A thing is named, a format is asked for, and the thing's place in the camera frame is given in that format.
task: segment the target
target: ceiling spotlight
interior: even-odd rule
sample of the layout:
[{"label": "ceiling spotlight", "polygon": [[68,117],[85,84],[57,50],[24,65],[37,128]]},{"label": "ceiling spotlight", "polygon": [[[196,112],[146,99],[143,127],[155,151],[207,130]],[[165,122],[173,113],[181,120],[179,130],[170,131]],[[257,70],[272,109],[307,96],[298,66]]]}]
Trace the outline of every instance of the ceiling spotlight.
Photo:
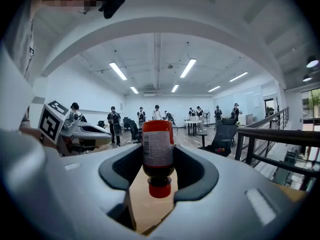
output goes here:
[{"label": "ceiling spotlight", "polygon": [[182,72],[182,74],[180,75],[180,78],[184,78],[187,74],[188,74],[188,72],[189,72],[189,70],[192,68],[192,66],[196,63],[196,59],[190,59],[190,61],[189,61],[189,63],[188,63],[188,65],[186,65],[186,67],[185,67],[185,69],[184,69],[184,71]]},{"label": "ceiling spotlight", "polygon": [[308,82],[308,81],[310,81],[311,79],[312,79],[312,77],[310,77],[308,74],[306,74],[306,75],[304,76],[304,78],[303,78],[302,81]]},{"label": "ceiling spotlight", "polygon": [[124,73],[121,72],[120,68],[117,66],[116,63],[111,62],[111,63],[109,63],[109,65],[119,75],[119,77],[121,77],[122,80],[127,80],[127,78],[125,77]]},{"label": "ceiling spotlight", "polygon": [[319,63],[319,60],[316,59],[316,56],[309,56],[306,60],[306,67],[312,68]]},{"label": "ceiling spotlight", "polygon": [[173,87],[173,89],[172,89],[172,91],[171,91],[171,92],[172,92],[172,93],[174,93],[174,92],[176,91],[176,89],[178,88],[178,86],[179,86],[179,85],[178,85],[178,84],[176,84],[176,85]]},{"label": "ceiling spotlight", "polygon": [[246,74],[248,74],[248,72],[244,72],[244,73],[242,73],[241,75],[238,75],[238,76],[236,76],[235,78],[232,78],[229,82],[232,82],[232,81],[234,81],[234,80],[237,80],[238,78],[243,77],[243,76],[246,75]]},{"label": "ceiling spotlight", "polygon": [[130,87],[131,88],[131,90],[135,93],[135,94],[138,94],[139,92],[136,90],[136,88],[134,88],[134,87]]},{"label": "ceiling spotlight", "polygon": [[214,91],[214,90],[216,90],[216,89],[218,89],[218,88],[220,88],[220,87],[221,87],[221,86],[214,87],[213,89],[209,90],[208,93],[210,93],[210,92],[212,92],[212,91]]}]

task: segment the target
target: white table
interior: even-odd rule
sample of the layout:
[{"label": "white table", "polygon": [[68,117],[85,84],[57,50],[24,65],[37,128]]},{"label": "white table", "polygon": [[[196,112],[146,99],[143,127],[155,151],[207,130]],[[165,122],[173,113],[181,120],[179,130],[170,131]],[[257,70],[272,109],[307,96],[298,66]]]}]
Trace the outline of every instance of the white table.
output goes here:
[{"label": "white table", "polygon": [[188,134],[190,135],[190,128],[189,125],[192,125],[192,132],[193,132],[193,136],[195,136],[197,134],[197,124],[202,123],[201,120],[198,121],[184,121],[183,122],[185,125],[188,125]]}]

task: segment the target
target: metal railing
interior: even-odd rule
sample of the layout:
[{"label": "metal railing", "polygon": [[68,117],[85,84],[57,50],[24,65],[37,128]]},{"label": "metal railing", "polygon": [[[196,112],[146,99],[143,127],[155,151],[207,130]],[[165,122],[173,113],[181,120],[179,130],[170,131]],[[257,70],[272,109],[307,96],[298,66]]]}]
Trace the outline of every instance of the metal railing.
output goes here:
[{"label": "metal railing", "polygon": [[[320,132],[284,130],[289,120],[289,108],[285,108],[278,113],[271,115],[259,122],[239,127],[237,130],[238,143],[236,147],[235,160],[240,160],[242,151],[247,149],[247,154],[242,162],[255,167],[259,162],[264,162],[278,168],[282,168],[293,173],[304,175],[304,180],[300,190],[306,190],[311,178],[318,179],[318,171],[309,170],[288,164],[283,161],[277,161],[267,158],[267,155],[275,143],[292,144],[301,147],[320,147]],[[248,144],[244,144],[244,138],[249,138]],[[263,144],[256,146],[256,140],[267,143],[266,147],[261,148]]]}]

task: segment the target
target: bottle label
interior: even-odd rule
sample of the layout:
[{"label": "bottle label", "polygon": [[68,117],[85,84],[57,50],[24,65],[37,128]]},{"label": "bottle label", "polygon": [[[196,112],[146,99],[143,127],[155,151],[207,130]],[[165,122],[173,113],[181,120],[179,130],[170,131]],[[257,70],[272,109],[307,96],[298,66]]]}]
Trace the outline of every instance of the bottle label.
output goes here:
[{"label": "bottle label", "polygon": [[174,163],[174,145],[169,131],[143,133],[143,164],[150,167],[166,167]]}]

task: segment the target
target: red bottle cap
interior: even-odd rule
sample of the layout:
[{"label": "red bottle cap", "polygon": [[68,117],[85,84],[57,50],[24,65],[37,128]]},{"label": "red bottle cap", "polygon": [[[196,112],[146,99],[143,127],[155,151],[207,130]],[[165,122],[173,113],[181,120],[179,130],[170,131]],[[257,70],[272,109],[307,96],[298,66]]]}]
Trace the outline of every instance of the red bottle cap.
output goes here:
[{"label": "red bottle cap", "polygon": [[171,193],[171,178],[165,186],[154,186],[149,183],[149,194],[154,198],[166,198]]}]

